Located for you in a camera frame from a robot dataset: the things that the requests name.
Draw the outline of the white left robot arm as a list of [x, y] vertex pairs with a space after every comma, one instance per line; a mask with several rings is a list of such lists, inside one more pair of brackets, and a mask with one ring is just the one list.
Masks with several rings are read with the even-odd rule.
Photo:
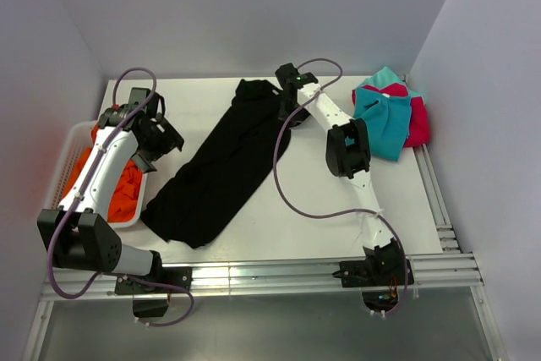
[[128, 102], [110, 107], [100, 116], [96, 140], [74, 186], [55, 209], [44, 209], [37, 219], [47, 249], [47, 266], [118, 274], [146, 293], [165, 281], [161, 256], [122, 243], [108, 223], [108, 211], [118, 180], [129, 162], [143, 173], [154, 163], [183, 147], [183, 137], [167, 121], [162, 96], [134, 87]]

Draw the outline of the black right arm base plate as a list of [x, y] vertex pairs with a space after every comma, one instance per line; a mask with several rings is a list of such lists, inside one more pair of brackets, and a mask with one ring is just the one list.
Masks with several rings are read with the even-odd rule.
[[341, 281], [342, 287], [390, 287], [392, 284], [403, 286], [414, 283], [411, 264], [399, 259], [396, 263], [389, 260], [348, 260], [339, 263], [339, 269], [332, 276]]

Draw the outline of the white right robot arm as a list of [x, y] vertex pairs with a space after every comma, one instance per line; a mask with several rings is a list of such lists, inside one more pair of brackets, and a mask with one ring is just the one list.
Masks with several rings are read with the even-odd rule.
[[[277, 135], [272, 158], [272, 174], [278, 194], [284, 203], [300, 216], [324, 220], [355, 215], [361, 227], [365, 259], [355, 271], [340, 271], [345, 281], [364, 283], [366, 286], [389, 287], [396, 293], [398, 287], [413, 283], [405, 249], [391, 224], [383, 217], [379, 201], [372, 186], [370, 170], [371, 152], [366, 123], [345, 113], [324, 89], [338, 81], [333, 79], [322, 85], [312, 73], [300, 73], [292, 63], [275, 71], [281, 87], [281, 105], [278, 118], [281, 128]], [[278, 178], [277, 161], [281, 139], [286, 130], [311, 117], [325, 133], [325, 164], [335, 178], [346, 185], [359, 187], [356, 197], [360, 208], [345, 209], [330, 214], [309, 214], [291, 203], [284, 194]]]

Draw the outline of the black t-shirt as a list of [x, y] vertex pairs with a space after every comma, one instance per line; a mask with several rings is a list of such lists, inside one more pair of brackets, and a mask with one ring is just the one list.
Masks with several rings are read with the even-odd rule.
[[149, 201], [141, 221], [162, 240], [192, 249], [215, 240], [289, 146], [280, 106], [271, 82], [241, 80], [231, 106], [194, 157]]

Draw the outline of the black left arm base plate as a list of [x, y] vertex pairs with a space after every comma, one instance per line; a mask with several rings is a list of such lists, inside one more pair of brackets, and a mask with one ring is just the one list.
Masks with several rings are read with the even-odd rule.
[[190, 290], [192, 276], [190, 266], [161, 268], [155, 275], [121, 276], [114, 293], [119, 296], [185, 293]]

